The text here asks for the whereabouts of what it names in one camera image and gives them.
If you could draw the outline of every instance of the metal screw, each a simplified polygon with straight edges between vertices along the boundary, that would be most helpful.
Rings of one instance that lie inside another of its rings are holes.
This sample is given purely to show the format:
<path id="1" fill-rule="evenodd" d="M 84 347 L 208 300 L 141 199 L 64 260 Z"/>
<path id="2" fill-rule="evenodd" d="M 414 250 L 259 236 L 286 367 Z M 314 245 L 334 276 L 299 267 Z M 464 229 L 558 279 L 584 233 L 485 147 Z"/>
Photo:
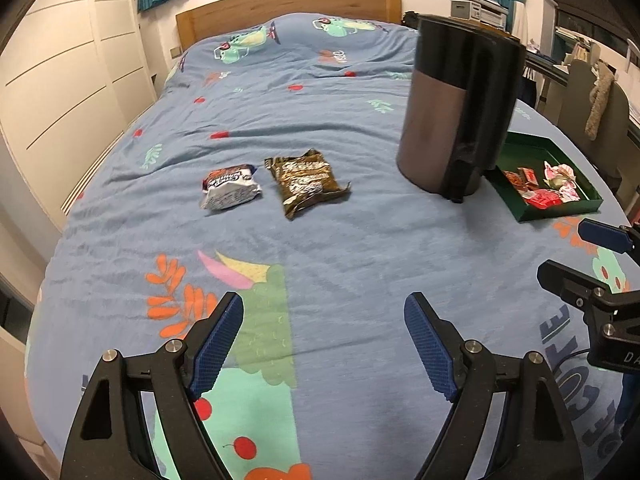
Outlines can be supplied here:
<path id="1" fill-rule="evenodd" d="M 182 341 L 180 341 L 179 339 L 171 339 L 171 341 L 169 341 L 166 345 L 164 345 L 164 349 L 167 352 L 179 352 L 180 349 L 182 348 Z"/>
<path id="2" fill-rule="evenodd" d="M 102 360 L 107 362 L 113 361 L 116 357 L 118 357 L 118 351 L 114 349 L 107 350 L 102 354 Z"/>
<path id="3" fill-rule="evenodd" d="M 469 341 L 465 342 L 465 348 L 467 351 L 471 352 L 472 354 L 477 354 L 479 351 L 482 350 L 482 345 L 480 344 L 479 341 L 476 341 L 475 339 L 470 339 Z"/>
<path id="4" fill-rule="evenodd" d="M 531 352 L 529 354 L 529 361 L 531 361 L 534 364 L 539 365 L 542 361 L 544 361 L 542 355 L 540 355 L 538 352 Z"/>
<path id="5" fill-rule="evenodd" d="M 604 335 L 607 335 L 607 336 L 612 336 L 616 333 L 616 329 L 613 327 L 611 323 L 607 323 L 603 325 L 602 331 L 604 332 Z"/>

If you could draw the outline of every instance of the bed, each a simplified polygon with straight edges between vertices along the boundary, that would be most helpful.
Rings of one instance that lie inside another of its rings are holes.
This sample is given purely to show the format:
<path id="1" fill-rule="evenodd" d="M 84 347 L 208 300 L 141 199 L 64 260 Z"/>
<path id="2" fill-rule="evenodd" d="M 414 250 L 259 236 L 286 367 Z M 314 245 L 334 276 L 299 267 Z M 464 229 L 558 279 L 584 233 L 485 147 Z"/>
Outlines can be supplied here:
<path id="1" fill-rule="evenodd" d="M 584 243 L 579 218 L 517 224 L 490 184 L 463 205 L 425 193 L 395 164 L 414 30 L 400 0 L 222 0 L 177 17 L 185 53 L 159 101 L 125 133 L 47 267 L 28 338 L 34 420 L 59 459 L 102 352 L 156 350 L 225 291 L 245 319 L 196 410 L 234 480 L 414 478 L 449 404 L 402 318 L 423 291 L 464 338 L 493 352 L 537 349 L 553 365 L 588 345 L 580 315 L 536 282 L 553 258 L 628 290 L 626 257 Z M 520 102 L 511 129 L 546 136 L 626 223 L 577 148 Z M 289 221 L 262 161 L 321 151 L 346 200 Z M 261 198 L 198 207 L 214 168 L 254 164 Z M 587 478 L 618 442 L 619 374 L 584 356 L 558 376 Z M 177 478 L 152 396 L 145 417 L 162 474 Z M 480 478 L 500 409 L 469 478 Z"/>

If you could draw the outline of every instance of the green tray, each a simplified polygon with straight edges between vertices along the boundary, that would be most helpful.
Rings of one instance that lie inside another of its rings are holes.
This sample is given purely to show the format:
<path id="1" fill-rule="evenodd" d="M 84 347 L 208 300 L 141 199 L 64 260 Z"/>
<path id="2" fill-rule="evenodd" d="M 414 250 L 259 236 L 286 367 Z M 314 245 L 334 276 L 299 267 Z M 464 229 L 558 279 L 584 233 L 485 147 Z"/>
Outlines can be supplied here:
<path id="1" fill-rule="evenodd" d="M 531 168 L 541 187 L 545 187 L 545 160 L 552 166 L 568 164 L 574 168 L 577 192 L 580 200 L 538 209 L 524 202 L 518 191 L 511 185 L 503 171 L 518 172 L 518 168 Z M 583 213 L 593 213 L 600 208 L 602 197 L 593 184 L 582 174 L 574 162 L 546 137 L 537 137 L 516 132 L 508 132 L 504 147 L 494 170 L 485 172 L 487 180 L 495 187 L 505 204 L 518 222 L 528 222 L 541 218 L 555 218 Z"/>

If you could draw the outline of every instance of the red dot print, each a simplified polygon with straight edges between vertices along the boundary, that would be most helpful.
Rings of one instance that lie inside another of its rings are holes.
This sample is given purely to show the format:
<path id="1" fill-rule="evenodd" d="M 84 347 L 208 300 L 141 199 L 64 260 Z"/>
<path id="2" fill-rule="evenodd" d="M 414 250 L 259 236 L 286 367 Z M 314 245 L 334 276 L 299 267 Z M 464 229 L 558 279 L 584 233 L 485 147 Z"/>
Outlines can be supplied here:
<path id="1" fill-rule="evenodd" d="M 239 436 L 234 440 L 234 449 L 240 458 L 251 460 L 258 453 L 257 447 L 253 440 L 247 436 Z"/>
<path id="2" fill-rule="evenodd" d="M 193 407 L 196 409 L 196 413 L 200 417 L 200 420 L 207 420 L 211 416 L 211 404 L 204 397 L 200 397 L 193 403 Z"/>

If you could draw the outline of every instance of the blue gripper pad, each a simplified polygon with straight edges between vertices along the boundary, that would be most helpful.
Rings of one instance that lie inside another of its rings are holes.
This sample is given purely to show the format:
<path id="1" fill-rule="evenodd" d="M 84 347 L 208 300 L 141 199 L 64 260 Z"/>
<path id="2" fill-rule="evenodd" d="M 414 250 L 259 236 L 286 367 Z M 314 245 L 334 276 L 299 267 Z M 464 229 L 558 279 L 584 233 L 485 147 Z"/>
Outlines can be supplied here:
<path id="1" fill-rule="evenodd" d="M 404 323 L 414 340 L 433 389 L 444 394 L 451 402 L 458 393 L 453 377 L 453 359 L 413 295 L 404 302 Z"/>
<path id="2" fill-rule="evenodd" d="M 193 379 L 189 389 L 195 399 L 213 388 L 243 317 L 242 298 L 235 294 L 193 361 Z"/>
<path id="3" fill-rule="evenodd" d="M 622 229 L 585 218 L 578 224 L 578 234 L 585 242 L 624 254 L 634 248 L 634 244 Z"/>

